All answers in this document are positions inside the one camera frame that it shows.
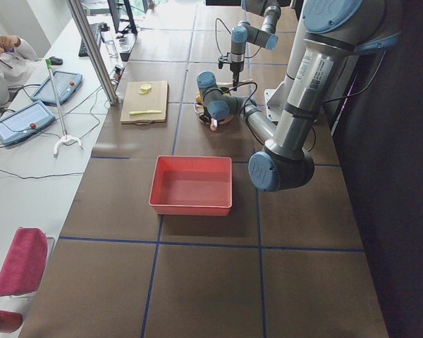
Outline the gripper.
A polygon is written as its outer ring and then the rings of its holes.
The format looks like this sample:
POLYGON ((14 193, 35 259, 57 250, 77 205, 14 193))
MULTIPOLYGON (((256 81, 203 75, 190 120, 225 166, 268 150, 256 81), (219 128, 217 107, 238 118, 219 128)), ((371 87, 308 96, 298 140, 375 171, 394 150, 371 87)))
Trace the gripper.
POLYGON ((236 88, 239 85, 239 74, 244 70, 244 62, 232 62, 230 64, 230 70, 233 73, 233 91, 236 91, 236 88))

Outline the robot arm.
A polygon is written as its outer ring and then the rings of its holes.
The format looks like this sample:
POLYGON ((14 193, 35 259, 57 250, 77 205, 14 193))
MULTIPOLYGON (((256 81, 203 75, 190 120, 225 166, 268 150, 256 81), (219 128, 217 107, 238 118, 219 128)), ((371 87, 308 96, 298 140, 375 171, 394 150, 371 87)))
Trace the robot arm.
POLYGON ((314 161, 304 143, 343 61, 394 46, 402 16, 402 1, 305 1, 285 80, 274 92, 281 109, 277 123, 251 98, 226 96, 213 73, 197 76, 211 119, 221 122, 239 115, 263 143, 248 164, 256 188, 276 192, 310 181, 314 161))
POLYGON ((244 69, 247 43, 268 50, 275 49, 278 42, 276 25, 281 17, 281 6, 278 1, 241 1, 241 8, 248 13, 263 17, 264 20, 260 28, 242 20, 231 30, 228 61, 233 74, 233 86, 239 84, 240 73, 244 69))

